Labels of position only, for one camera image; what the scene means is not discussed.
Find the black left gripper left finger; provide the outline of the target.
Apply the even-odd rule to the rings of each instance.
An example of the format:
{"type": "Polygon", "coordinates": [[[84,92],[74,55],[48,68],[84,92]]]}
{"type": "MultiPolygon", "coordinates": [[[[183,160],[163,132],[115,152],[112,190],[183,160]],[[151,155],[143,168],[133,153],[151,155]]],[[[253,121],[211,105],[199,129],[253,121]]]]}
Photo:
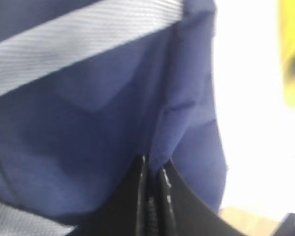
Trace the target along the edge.
{"type": "Polygon", "coordinates": [[[148,157],[136,156],[108,200],[75,229],[76,236],[147,236],[150,198],[148,157]]]}

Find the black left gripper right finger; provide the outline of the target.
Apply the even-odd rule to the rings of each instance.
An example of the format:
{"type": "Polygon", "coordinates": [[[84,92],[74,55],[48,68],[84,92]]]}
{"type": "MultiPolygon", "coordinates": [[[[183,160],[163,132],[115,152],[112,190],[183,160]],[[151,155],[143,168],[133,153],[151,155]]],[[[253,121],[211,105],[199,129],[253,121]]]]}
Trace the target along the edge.
{"type": "Polygon", "coordinates": [[[159,170],[158,199],[164,236],[231,236],[233,229],[186,185],[172,161],[159,170]]]}

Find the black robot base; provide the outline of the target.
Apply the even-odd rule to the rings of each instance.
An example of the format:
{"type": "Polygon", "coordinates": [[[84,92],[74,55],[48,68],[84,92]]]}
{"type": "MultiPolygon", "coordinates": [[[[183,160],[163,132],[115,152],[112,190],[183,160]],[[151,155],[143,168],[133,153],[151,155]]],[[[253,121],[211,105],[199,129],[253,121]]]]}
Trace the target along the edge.
{"type": "Polygon", "coordinates": [[[289,213],[276,230],[275,236],[295,236],[295,213],[289,213]]]}

